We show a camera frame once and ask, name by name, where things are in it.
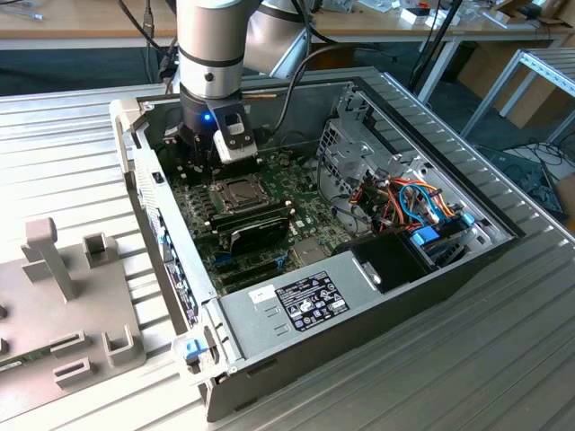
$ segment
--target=motherboard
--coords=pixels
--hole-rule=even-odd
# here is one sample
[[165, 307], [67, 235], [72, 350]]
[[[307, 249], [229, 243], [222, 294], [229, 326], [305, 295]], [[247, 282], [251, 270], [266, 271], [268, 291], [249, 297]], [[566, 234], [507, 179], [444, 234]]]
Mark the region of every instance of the motherboard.
[[314, 170], [289, 153], [261, 156], [258, 169], [190, 185], [170, 184], [218, 294], [226, 295], [332, 255], [355, 237], [318, 193]]

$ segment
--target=blue latch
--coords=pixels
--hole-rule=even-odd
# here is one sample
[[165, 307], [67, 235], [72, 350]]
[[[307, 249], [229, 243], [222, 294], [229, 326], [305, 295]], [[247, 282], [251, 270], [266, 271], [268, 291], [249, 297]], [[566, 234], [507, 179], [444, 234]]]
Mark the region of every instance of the blue latch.
[[464, 213], [461, 218], [464, 219], [464, 222], [467, 223], [468, 226], [472, 226], [473, 223], [475, 223], [475, 217], [473, 217], [471, 214], [469, 213]]
[[206, 344], [204, 339], [191, 339], [186, 343], [186, 352], [184, 354], [186, 361], [207, 352], [208, 349], [208, 344]]
[[439, 235], [431, 226], [426, 226], [415, 231], [411, 237], [417, 245], [421, 246], [436, 240]]

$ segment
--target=metal shelf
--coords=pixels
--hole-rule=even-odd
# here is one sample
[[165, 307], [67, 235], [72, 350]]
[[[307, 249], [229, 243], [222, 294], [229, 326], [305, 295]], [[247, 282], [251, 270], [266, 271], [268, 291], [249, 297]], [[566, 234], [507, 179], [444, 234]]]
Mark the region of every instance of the metal shelf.
[[[537, 75], [555, 84], [566, 93], [575, 97], [575, 48], [538, 48], [518, 50], [511, 61], [507, 64], [500, 77], [491, 87], [477, 110], [473, 113], [460, 135], [466, 137], [473, 127], [482, 119], [485, 112], [491, 107], [501, 89], [509, 82], [520, 65], [529, 67], [531, 72], [525, 81], [517, 88], [508, 103], [501, 110], [501, 116], [505, 117], [517, 100], [523, 95], [527, 87]], [[575, 111], [567, 117], [561, 125], [553, 131], [547, 141], [554, 141], [561, 132], [575, 119]]]

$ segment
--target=blue connector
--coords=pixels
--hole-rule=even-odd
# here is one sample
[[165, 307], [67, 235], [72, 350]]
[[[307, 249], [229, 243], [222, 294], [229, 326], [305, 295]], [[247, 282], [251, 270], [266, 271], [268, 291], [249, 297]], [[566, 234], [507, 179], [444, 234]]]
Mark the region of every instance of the blue connector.
[[411, 237], [417, 245], [421, 246], [428, 242], [435, 241], [439, 238], [439, 235], [431, 226], [426, 226], [415, 231]]
[[287, 251], [286, 251], [286, 254], [284, 254], [283, 256], [279, 256], [276, 258], [276, 264], [278, 265], [278, 269], [284, 268], [284, 263], [286, 262], [287, 258], [288, 258], [288, 252]]
[[209, 349], [206, 340], [204, 339], [191, 339], [186, 343], [186, 351], [184, 353], [184, 358], [189, 361]]
[[473, 225], [473, 223], [475, 223], [475, 217], [473, 217], [471, 214], [469, 213], [464, 213], [461, 218], [464, 219], [464, 222], [467, 223], [467, 225], [469, 227], [471, 227]]

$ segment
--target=blue cable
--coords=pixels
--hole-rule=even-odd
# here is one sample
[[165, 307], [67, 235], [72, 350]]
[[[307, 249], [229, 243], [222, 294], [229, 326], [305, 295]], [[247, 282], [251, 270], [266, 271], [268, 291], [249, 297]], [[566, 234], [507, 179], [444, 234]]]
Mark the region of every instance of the blue cable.
[[425, 197], [425, 199], [428, 201], [429, 203], [429, 207], [431, 208], [431, 211], [433, 211], [433, 214], [435, 214], [439, 220], [442, 220], [445, 218], [445, 216], [443, 214], [439, 214], [438, 210], [436, 209], [435, 205], [433, 205], [433, 202], [431, 202], [431, 198], [429, 197], [428, 192], [422, 187], [419, 186], [417, 184], [406, 184], [402, 187], [401, 190], [399, 190], [399, 203], [402, 206], [402, 210], [405, 214], [407, 214], [408, 216], [411, 216], [412, 218], [418, 220], [422, 226], [425, 226], [425, 223], [423, 222], [423, 219], [421, 217], [419, 217], [418, 215], [413, 214], [412, 212], [410, 212], [407, 207], [405, 206], [405, 203], [403, 202], [403, 193], [405, 192], [405, 189], [407, 189], [408, 187], [412, 187], [418, 191], [421, 192], [421, 194]]

